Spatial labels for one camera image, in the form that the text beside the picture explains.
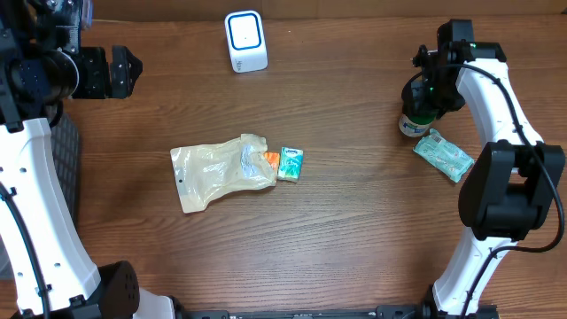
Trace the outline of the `green capped bottle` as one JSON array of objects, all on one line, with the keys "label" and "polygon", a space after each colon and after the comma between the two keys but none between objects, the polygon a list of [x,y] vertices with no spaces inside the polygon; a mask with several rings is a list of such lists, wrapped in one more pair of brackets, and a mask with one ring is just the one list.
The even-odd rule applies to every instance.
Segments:
[{"label": "green capped bottle", "polygon": [[402,113],[398,122],[400,132],[409,137],[423,136],[435,118],[435,115],[417,116]]}]

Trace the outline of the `teal wet wipes pack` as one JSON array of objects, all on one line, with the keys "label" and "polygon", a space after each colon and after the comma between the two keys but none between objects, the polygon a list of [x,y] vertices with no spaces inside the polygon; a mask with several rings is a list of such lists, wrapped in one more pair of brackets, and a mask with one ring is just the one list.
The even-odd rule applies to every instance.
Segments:
[{"label": "teal wet wipes pack", "polygon": [[417,143],[414,152],[455,183],[458,183],[474,164],[470,155],[447,141],[434,128]]}]

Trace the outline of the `beige plastic pouch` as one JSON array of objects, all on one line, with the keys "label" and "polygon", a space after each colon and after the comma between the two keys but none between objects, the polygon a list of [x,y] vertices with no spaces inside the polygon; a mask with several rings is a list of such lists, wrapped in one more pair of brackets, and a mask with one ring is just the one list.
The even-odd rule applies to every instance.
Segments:
[{"label": "beige plastic pouch", "polygon": [[267,140],[254,134],[243,134],[221,144],[172,149],[170,156],[183,212],[202,212],[211,202],[231,192],[275,186],[276,171],[264,157],[267,150]]}]

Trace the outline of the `teal tissue pack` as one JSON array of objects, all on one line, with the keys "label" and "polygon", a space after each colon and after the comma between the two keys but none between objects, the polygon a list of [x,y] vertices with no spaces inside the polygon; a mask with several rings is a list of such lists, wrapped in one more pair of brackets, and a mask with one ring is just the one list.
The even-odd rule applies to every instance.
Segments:
[{"label": "teal tissue pack", "polygon": [[304,152],[300,149],[283,147],[280,152],[280,164],[277,178],[282,181],[294,182],[299,180],[303,164]]}]

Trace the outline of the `orange tissue pack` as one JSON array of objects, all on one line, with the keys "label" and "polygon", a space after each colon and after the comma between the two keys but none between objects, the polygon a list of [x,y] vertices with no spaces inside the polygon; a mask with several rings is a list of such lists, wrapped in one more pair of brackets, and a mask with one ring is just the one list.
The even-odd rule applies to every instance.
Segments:
[{"label": "orange tissue pack", "polygon": [[265,152],[263,154],[264,158],[267,160],[268,164],[278,173],[280,165],[280,154],[278,152]]}]

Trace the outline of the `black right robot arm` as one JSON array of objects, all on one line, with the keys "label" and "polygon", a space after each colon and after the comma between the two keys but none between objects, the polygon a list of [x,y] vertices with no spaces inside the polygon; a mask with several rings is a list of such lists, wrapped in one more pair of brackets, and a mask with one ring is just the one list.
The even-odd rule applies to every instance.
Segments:
[{"label": "black right robot arm", "polygon": [[[495,318],[479,300],[494,271],[511,251],[521,251],[551,206],[566,157],[544,142],[525,117],[509,81],[498,43],[478,42],[468,19],[452,19],[437,32],[437,46],[421,46],[417,73],[405,84],[400,131],[417,139],[416,153],[461,184],[460,242],[447,268],[418,306],[381,306],[382,318]],[[482,152],[473,159],[432,126],[467,107]]]}]

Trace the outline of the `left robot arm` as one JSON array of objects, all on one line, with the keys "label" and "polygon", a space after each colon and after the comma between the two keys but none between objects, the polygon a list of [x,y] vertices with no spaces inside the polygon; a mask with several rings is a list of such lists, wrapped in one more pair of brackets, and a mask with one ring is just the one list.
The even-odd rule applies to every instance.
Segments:
[{"label": "left robot arm", "polygon": [[77,234],[56,173],[51,131],[63,103],[130,97],[143,65],[128,48],[84,47],[93,4],[1,4],[1,238],[20,318],[180,318],[138,284],[127,261],[99,267]]}]

